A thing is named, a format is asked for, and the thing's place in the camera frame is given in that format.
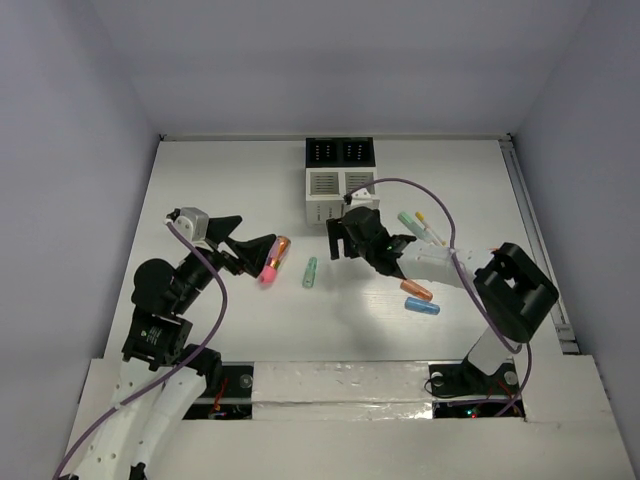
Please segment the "pink glue stick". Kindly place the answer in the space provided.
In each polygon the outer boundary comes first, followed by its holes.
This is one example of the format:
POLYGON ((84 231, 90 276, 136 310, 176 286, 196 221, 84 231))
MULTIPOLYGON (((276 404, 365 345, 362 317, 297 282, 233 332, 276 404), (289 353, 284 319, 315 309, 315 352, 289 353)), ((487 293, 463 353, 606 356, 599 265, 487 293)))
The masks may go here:
POLYGON ((291 247, 291 240, 286 236, 277 236, 267 255, 265 264, 258 276, 261 288, 269 288, 276 280, 291 247))

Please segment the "small green highlighter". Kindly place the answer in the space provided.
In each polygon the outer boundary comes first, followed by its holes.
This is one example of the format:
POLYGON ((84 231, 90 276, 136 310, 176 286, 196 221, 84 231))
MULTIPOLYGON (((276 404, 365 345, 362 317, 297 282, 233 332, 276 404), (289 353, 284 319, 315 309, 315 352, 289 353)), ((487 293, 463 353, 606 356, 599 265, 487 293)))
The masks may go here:
POLYGON ((315 256, 309 258, 304 275, 302 278, 302 287, 305 289, 311 289, 314 287, 316 273, 318 267, 318 259, 315 256))

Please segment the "orange highlighter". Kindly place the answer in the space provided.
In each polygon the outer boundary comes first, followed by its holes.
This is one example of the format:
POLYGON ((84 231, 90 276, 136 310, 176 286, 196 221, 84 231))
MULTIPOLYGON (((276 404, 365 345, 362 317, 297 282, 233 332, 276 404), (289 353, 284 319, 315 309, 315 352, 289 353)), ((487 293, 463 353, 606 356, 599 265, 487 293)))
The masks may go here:
POLYGON ((431 291, 413 280, 403 280, 400 284, 400 288, 407 294, 421 300, 431 302, 433 299, 433 293, 431 291))

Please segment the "blue highlighter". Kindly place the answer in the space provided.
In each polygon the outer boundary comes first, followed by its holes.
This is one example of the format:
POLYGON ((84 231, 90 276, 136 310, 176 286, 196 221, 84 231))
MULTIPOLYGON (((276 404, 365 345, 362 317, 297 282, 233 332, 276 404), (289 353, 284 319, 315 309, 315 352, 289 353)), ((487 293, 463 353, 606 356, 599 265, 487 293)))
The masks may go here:
POLYGON ((404 302, 404 308, 408 311, 426 315, 438 315, 440 313, 438 305, 415 297, 407 297, 404 302))

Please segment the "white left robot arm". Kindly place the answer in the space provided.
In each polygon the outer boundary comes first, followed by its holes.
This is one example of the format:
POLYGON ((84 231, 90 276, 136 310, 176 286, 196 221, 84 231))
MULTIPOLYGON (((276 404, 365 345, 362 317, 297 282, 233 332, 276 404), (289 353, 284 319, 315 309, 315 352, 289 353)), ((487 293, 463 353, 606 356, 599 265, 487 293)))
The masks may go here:
POLYGON ((195 207, 165 217, 188 254, 178 266, 153 258, 135 271, 134 309, 109 408, 68 449, 55 478, 153 478, 194 401, 223 389, 221 355, 207 345, 225 317, 227 290, 220 290, 220 311, 200 343, 189 343, 193 325, 184 315, 211 282, 222 281, 221 271, 261 273, 276 237, 236 241, 231 234, 241 222, 239 215, 211 218, 195 207))

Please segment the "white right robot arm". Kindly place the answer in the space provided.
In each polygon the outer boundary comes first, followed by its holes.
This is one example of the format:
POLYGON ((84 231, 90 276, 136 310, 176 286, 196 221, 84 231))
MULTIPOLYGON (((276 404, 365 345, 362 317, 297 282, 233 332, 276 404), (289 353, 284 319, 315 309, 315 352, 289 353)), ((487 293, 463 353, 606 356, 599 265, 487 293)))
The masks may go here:
POLYGON ((559 299, 551 280, 518 245, 464 251, 437 243, 420 226, 390 234, 376 209, 364 206, 326 222, 330 255, 362 258, 381 275, 428 280, 466 290, 486 314, 487 329, 460 361, 429 368, 436 398, 488 393, 512 371, 517 349, 534 334, 559 299))

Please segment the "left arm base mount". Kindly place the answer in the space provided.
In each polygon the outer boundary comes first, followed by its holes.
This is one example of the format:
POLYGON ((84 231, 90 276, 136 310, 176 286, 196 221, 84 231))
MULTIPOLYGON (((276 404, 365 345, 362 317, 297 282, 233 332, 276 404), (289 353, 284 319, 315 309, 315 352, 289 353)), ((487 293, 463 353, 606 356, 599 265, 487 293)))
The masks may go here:
POLYGON ((253 363, 224 363, 222 377, 208 387, 184 414, 184 420, 250 420, 252 418, 253 363))

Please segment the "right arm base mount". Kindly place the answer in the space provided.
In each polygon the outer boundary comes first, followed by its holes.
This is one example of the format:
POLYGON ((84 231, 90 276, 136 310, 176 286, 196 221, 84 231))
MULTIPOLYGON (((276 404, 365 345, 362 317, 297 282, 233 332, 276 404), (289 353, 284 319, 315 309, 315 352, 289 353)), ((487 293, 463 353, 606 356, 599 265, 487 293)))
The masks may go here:
POLYGON ((502 412, 519 388, 512 362, 503 363, 492 375, 462 363, 431 364, 423 385, 432 398, 434 419, 524 418, 520 399, 502 412))

